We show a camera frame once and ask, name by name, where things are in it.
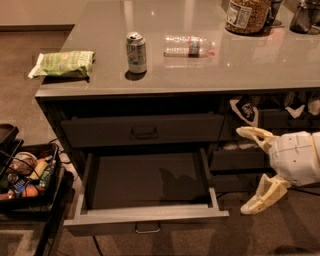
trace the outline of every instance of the baseboard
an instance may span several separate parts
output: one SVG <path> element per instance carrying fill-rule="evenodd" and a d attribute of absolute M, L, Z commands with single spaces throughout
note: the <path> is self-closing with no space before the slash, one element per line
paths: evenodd
<path fill-rule="evenodd" d="M 63 25 L 0 25 L 0 32 L 71 31 L 74 24 Z"/>

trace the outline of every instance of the bottle label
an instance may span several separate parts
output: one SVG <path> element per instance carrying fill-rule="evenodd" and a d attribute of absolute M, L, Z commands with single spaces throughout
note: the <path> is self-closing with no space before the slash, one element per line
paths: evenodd
<path fill-rule="evenodd" d="M 238 28 L 246 28 L 252 8 L 237 5 L 230 1 L 227 14 L 227 22 Z"/>
<path fill-rule="evenodd" d="M 190 36 L 189 38 L 189 56 L 197 57 L 200 53 L 200 38 L 198 36 Z"/>

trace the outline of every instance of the clear water bottle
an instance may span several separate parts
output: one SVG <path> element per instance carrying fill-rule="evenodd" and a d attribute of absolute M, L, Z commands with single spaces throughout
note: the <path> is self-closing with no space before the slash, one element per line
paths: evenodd
<path fill-rule="evenodd" d="M 214 42 L 199 36 L 172 36 L 165 37 L 165 57 L 193 57 L 202 58 L 214 55 Z"/>

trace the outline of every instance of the jar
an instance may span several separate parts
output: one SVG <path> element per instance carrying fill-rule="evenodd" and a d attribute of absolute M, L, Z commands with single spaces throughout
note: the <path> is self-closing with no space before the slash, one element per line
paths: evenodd
<path fill-rule="evenodd" d="M 260 32 L 270 6 L 271 0 L 230 0 L 226 29 L 242 35 Z"/>

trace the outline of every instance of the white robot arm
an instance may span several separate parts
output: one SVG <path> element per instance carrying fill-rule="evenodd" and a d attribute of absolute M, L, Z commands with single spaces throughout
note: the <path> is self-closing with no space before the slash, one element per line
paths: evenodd
<path fill-rule="evenodd" d="M 320 132 L 288 133 L 275 136 L 255 127 L 240 127 L 237 133 L 257 142 L 269 155 L 270 166 L 277 175 L 263 174 L 256 194 L 241 207 L 243 214 L 264 211 L 286 193 L 291 186 L 304 186 L 320 182 Z"/>

